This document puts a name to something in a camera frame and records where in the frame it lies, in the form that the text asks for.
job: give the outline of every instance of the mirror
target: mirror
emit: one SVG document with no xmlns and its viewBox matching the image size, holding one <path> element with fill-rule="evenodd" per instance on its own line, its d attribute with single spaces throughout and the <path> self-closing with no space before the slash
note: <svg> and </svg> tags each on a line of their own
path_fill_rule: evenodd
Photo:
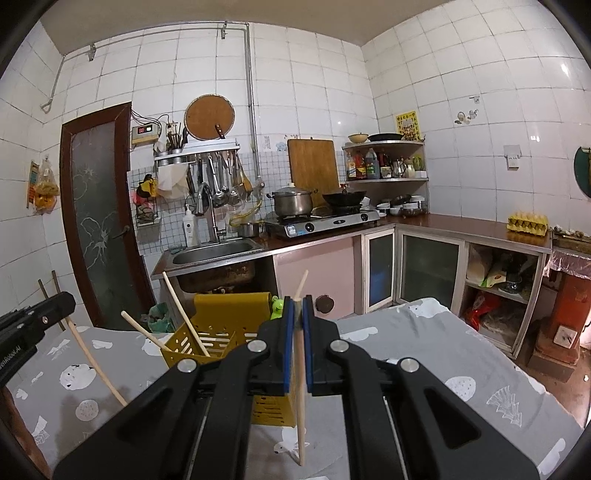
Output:
<svg viewBox="0 0 591 480">
<path fill-rule="evenodd" d="M 574 178 L 581 191 L 591 198 L 591 148 L 579 148 L 574 155 Z"/>
</svg>

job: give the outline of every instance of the countertop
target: countertop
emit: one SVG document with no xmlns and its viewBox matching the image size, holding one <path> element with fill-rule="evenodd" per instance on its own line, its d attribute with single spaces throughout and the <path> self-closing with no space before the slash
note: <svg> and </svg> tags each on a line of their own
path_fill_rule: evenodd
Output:
<svg viewBox="0 0 591 480">
<path fill-rule="evenodd" d="M 175 277 L 237 262 L 277 255 L 294 249 L 320 245 L 342 238 L 380 232 L 393 227 L 404 228 L 408 231 L 430 233 L 432 235 L 448 238 L 464 239 L 467 241 L 495 245 L 523 252 L 534 251 L 548 254 L 552 252 L 550 233 L 544 237 L 528 235 L 525 233 L 515 233 L 507 230 L 506 224 L 504 223 L 447 215 L 426 214 L 411 218 L 388 215 L 377 222 L 369 222 L 359 226 L 335 229 L 327 233 L 306 235 L 293 239 L 263 235 L 255 239 L 255 241 L 262 246 L 262 250 L 260 251 L 241 255 L 239 257 L 213 260 L 201 265 L 175 265 L 171 268 L 167 268 L 167 266 L 171 265 L 172 255 L 169 251 L 165 251 L 154 267 L 151 279 L 161 279 L 163 271 L 166 271 L 169 277 Z"/>
</svg>

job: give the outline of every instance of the door handle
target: door handle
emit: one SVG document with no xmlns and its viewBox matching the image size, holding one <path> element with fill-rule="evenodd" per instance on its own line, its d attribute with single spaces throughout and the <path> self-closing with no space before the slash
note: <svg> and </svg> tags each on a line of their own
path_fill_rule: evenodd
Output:
<svg viewBox="0 0 591 480">
<path fill-rule="evenodd" d="M 119 238 L 120 236 L 124 236 L 127 232 L 129 232 L 131 230 L 131 227 L 129 225 L 125 225 L 123 227 L 123 230 L 121 230 L 120 233 L 118 233 L 117 235 L 114 235 L 111 237 L 111 240 L 115 239 L 115 238 Z"/>
</svg>

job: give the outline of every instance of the yellow basket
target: yellow basket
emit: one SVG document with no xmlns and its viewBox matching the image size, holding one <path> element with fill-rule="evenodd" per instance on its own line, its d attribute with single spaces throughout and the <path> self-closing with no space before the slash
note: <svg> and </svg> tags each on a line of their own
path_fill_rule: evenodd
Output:
<svg viewBox="0 0 591 480">
<path fill-rule="evenodd" d="M 190 319 L 211 357 L 195 355 L 200 352 L 186 325 L 168 339 L 172 352 L 162 351 L 169 367 L 183 358 L 208 363 L 224 358 L 230 350 L 256 338 L 261 323 L 271 317 L 270 293 L 197 294 L 196 314 Z M 252 408 L 253 424 L 277 427 L 296 426 L 295 373 L 293 362 L 288 395 L 269 397 L 255 395 Z"/>
</svg>

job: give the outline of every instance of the yellow poster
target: yellow poster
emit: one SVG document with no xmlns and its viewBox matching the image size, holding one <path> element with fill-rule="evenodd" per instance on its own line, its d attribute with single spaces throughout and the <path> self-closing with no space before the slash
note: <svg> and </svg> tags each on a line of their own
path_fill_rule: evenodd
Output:
<svg viewBox="0 0 591 480">
<path fill-rule="evenodd" d="M 403 134 L 404 140 L 420 142 L 421 131 L 418 128 L 418 119 L 416 111 L 401 113 L 396 116 L 396 126 L 398 133 Z"/>
</svg>

